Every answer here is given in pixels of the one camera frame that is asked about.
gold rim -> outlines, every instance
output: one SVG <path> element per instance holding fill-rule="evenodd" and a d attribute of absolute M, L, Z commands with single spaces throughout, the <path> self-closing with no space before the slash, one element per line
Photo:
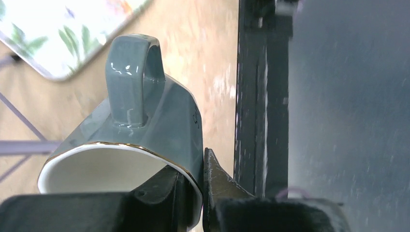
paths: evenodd
<path fill-rule="evenodd" d="M 83 144 L 83 145 L 121 145 L 121 146 L 128 146 L 128 147 L 132 147 L 132 148 L 141 149 L 141 150 L 143 150 L 143 151 L 145 151 L 145 152 L 148 152 L 149 154 L 151 154 L 151 155 L 153 155 L 153 156 L 156 156 L 156 157 L 158 157 L 158 158 L 161 158 L 161 159 L 163 159 L 163 160 L 165 160 L 165 161 L 167 161 L 167 162 L 169 162 L 169 163 L 171 163 L 171 164 L 177 166 L 178 168 L 182 169 L 182 170 L 191 178 L 191 180 L 195 183 L 196 187 L 198 188 L 199 192 L 201 193 L 201 196 L 203 195 L 202 190 L 201 190 L 201 188 L 200 188 L 199 185 L 198 185 L 198 182 L 196 182 L 195 178 L 193 178 L 192 174 L 191 174 L 188 170 L 186 170 L 186 169 L 185 169 L 184 167 L 182 167 L 181 165 L 179 165 L 179 164 L 173 162 L 172 160 L 170 160 L 170 159 L 168 159 L 168 158 L 166 158 L 166 157 L 164 157 L 164 156 L 161 156 L 161 155 L 159 155 L 159 154 L 157 154 L 157 153 L 155 153 L 155 152 L 153 152 L 153 151 L 151 151 L 151 150 L 148 150 L 148 149 L 146 149 L 146 148 L 143 147 L 143 146 L 139 146 L 139 145 L 135 145 L 135 144 L 123 144 L 123 143 L 111 143 L 111 142 L 91 142 L 91 143 L 86 143 L 86 144 Z M 46 164 L 48 164 L 51 160 L 53 160 L 54 158 L 59 157 L 60 155 L 66 153 L 66 152 L 68 152 L 68 151 L 65 151 L 65 152 L 63 152 L 63 153 L 59 153 L 59 154 L 56 154 L 56 155 L 54 155 L 54 156 L 52 156 L 52 157 L 49 157 L 49 158 L 45 161 L 45 163 L 44 163 L 43 167 L 41 168 L 41 170 L 43 170 L 44 166 L 45 166 Z"/>

green leaf print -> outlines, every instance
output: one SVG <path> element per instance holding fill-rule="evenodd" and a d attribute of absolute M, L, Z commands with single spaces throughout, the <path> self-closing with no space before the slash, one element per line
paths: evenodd
<path fill-rule="evenodd" d="M 87 55 L 93 51 L 93 49 L 100 45 L 98 40 L 96 38 L 92 38 L 90 34 L 89 29 L 83 25 L 81 27 L 80 44 L 77 36 L 70 28 L 64 26 L 63 30 L 59 30 L 60 38 L 63 40 L 71 55 L 77 60 L 77 66 L 81 65 L 82 58 L 86 58 Z"/>
<path fill-rule="evenodd" d="M 0 0 L 0 21 L 3 20 L 4 15 L 6 14 L 6 5 L 3 0 Z"/>
<path fill-rule="evenodd" d="M 73 44 L 71 43 L 70 39 L 67 37 L 65 32 L 63 32 L 62 30 L 59 30 L 59 35 L 60 35 L 60 38 L 65 43 L 65 45 L 66 45 L 68 51 L 71 53 L 71 55 L 75 56 Z"/>
<path fill-rule="evenodd" d="M 87 56 L 89 55 L 96 47 L 98 47 L 100 42 L 97 40 L 97 38 L 94 38 L 92 40 L 90 36 L 89 29 L 83 25 L 83 28 L 81 30 L 82 33 L 82 39 L 83 39 L 83 50 L 84 50 L 84 55 Z"/>
<path fill-rule="evenodd" d="M 46 36 L 39 37 L 39 38 L 34 39 L 33 41 L 31 41 L 27 45 L 27 48 L 30 51 L 36 51 L 36 50 L 40 49 L 45 44 L 45 42 L 47 42 L 47 41 L 48 41 L 48 38 Z"/>
<path fill-rule="evenodd" d="M 67 65 L 67 67 L 70 69 L 70 71 L 73 73 L 75 71 L 75 68 L 71 67 L 70 65 Z"/>
<path fill-rule="evenodd" d="M 88 27 L 84 25 L 83 28 L 81 28 L 81 38 L 83 39 L 84 54 L 88 54 L 90 44 L 90 32 Z"/>
<path fill-rule="evenodd" d="M 12 32 L 12 37 L 11 37 L 13 42 L 15 44 L 21 44 L 23 43 L 25 37 L 26 35 L 24 34 L 24 32 L 20 28 L 18 28 L 15 24 L 13 24 L 13 32 Z"/>
<path fill-rule="evenodd" d="M 14 24 L 12 36 L 9 39 L 9 43 L 16 46 L 17 53 L 26 58 L 33 57 L 47 41 L 48 37 L 46 36 L 35 38 L 32 41 L 26 41 L 24 32 Z"/>
<path fill-rule="evenodd" d="M 75 52 L 75 55 L 77 56 L 77 62 L 79 64 L 80 63 L 80 48 L 78 44 L 78 39 L 75 36 L 74 32 L 67 26 L 64 26 L 64 31 L 68 39 L 70 40 L 71 44 L 73 45 L 73 50 Z"/>

metal frame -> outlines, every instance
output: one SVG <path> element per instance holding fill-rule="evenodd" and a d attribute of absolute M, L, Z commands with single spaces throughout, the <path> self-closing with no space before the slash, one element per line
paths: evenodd
<path fill-rule="evenodd" d="M 2 94 L 0 93 L 0 101 L 2 101 L 39 139 L 40 141 L 22 140 L 22 141 L 0 141 L 0 157 L 10 156 L 10 155 L 25 155 L 19 162 L 14 166 L 5 171 L 0 175 L 0 182 L 6 179 L 10 174 L 12 174 L 17 168 L 23 165 L 26 161 L 30 159 L 31 154 L 45 154 L 48 155 L 50 152 L 54 151 L 60 141 L 48 141 L 39 132 L 35 126 L 30 123 L 30 121 L 24 117 L 24 115 L 17 110 L 17 108 Z"/>
<path fill-rule="evenodd" d="M 234 179 L 255 196 L 288 185 L 288 42 L 296 2 L 239 2 Z"/>

dark gray panel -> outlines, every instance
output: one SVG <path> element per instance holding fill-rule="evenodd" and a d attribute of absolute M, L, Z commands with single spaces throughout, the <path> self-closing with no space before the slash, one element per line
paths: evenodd
<path fill-rule="evenodd" d="M 293 23 L 289 185 L 410 231 L 410 1 L 305 0 Z"/>

mug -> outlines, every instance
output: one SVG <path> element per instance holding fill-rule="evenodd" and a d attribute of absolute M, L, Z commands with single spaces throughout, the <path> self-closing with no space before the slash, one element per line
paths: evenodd
<path fill-rule="evenodd" d="M 170 165 L 195 190 L 195 226 L 204 158 L 194 97 L 164 74 L 160 44 L 146 35 L 113 40 L 105 77 L 108 98 L 47 159 L 40 193 L 131 191 Z"/>

